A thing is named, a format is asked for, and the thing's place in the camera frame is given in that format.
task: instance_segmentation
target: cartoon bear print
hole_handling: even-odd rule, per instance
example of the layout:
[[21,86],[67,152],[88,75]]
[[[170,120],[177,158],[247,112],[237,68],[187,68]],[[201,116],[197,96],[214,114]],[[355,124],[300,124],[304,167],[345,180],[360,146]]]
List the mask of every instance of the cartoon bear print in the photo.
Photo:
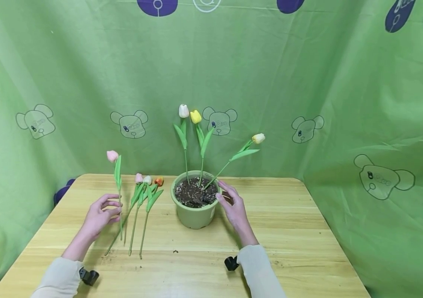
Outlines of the cartoon bear print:
[[314,137],[314,130],[321,129],[322,126],[324,126],[324,118],[321,116],[317,116],[312,120],[297,117],[292,123],[292,127],[296,129],[292,140],[296,143],[307,142]]
[[231,131],[230,123],[236,121],[238,114],[235,110],[229,109],[226,112],[215,112],[212,107],[203,110],[203,119],[208,120],[208,131],[213,131],[214,135],[227,135]]
[[175,12],[179,0],[137,0],[137,4],[149,16],[164,17]]
[[402,29],[412,13],[415,0],[396,0],[385,17],[385,30],[394,33]]
[[16,123],[22,129],[29,129],[33,138],[39,139],[55,131],[56,127],[49,120],[52,116],[54,113],[48,106],[38,104],[25,114],[17,113]]
[[378,200],[387,200],[394,188],[409,190],[415,185],[415,176],[409,171],[394,171],[382,166],[375,166],[364,154],[357,156],[354,159],[354,164],[362,169],[360,178],[363,188]]
[[304,1],[305,0],[277,0],[276,4],[280,12],[289,14],[300,9]]
[[218,8],[220,3],[221,0],[217,0],[216,2],[215,0],[193,0],[193,4],[195,4],[196,9],[201,12],[212,12],[213,10]]
[[112,112],[110,114],[110,119],[120,126],[120,132],[126,138],[138,139],[143,137],[146,133],[143,124],[148,121],[148,116],[142,110],[138,110],[133,115],[126,116],[122,116],[117,112]]

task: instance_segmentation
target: purple circle print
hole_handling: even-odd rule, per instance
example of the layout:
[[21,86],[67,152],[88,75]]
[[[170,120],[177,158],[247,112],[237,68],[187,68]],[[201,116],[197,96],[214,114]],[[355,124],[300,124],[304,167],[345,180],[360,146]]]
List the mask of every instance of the purple circle print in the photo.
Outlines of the purple circle print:
[[179,0],[137,0],[140,9],[153,17],[164,17],[175,12]]
[[302,4],[304,3],[304,0],[278,0],[278,9],[282,13],[293,13],[296,12]]
[[397,0],[385,17],[385,30],[390,33],[399,31],[407,22],[415,0]]

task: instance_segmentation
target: wood grain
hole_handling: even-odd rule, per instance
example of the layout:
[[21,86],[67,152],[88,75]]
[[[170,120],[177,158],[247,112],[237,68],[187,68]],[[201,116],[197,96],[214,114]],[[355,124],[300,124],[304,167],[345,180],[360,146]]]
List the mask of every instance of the wood grain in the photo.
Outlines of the wood grain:
[[[131,197],[133,179],[133,175],[123,176],[124,201]],[[135,210],[127,226],[126,245],[118,239],[104,256],[118,225],[105,229],[93,244],[85,267],[98,271],[100,278],[93,287],[81,284],[76,297],[250,297],[242,270],[227,272],[223,264],[239,251],[223,211],[218,208],[206,228],[185,228],[170,197],[173,179],[165,177],[164,192],[149,215],[143,260],[138,250],[144,207],[137,219],[132,256],[128,256],[128,245]],[[288,297],[369,298],[302,182],[292,178],[222,180],[244,198],[256,237]],[[89,205],[105,193],[116,193],[112,175],[80,176],[0,282],[0,298],[29,297],[79,230]]]

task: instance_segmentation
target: left hand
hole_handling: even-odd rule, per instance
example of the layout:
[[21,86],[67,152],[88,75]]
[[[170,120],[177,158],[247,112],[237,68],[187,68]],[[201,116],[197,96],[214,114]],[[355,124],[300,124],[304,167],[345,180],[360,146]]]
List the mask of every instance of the left hand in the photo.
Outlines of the left hand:
[[121,213],[120,203],[118,201],[111,201],[111,199],[118,198],[119,195],[106,194],[102,195],[102,197],[93,203],[89,208],[79,233],[95,241],[105,226],[111,223],[120,222],[120,216],[118,216]]

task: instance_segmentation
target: soil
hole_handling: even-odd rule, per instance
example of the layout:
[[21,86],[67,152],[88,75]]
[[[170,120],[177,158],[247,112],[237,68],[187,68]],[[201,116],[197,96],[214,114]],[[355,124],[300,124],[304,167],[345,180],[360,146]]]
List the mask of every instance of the soil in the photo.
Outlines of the soil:
[[176,186],[175,197],[186,207],[201,208],[216,201],[215,194],[218,192],[216,185],[211,184],[208,188],[202,190],[210,180],[202,178],[201,184],[198,185],[199,180],[199,177],[190,178],[190,184],[188,184],[185,179]]

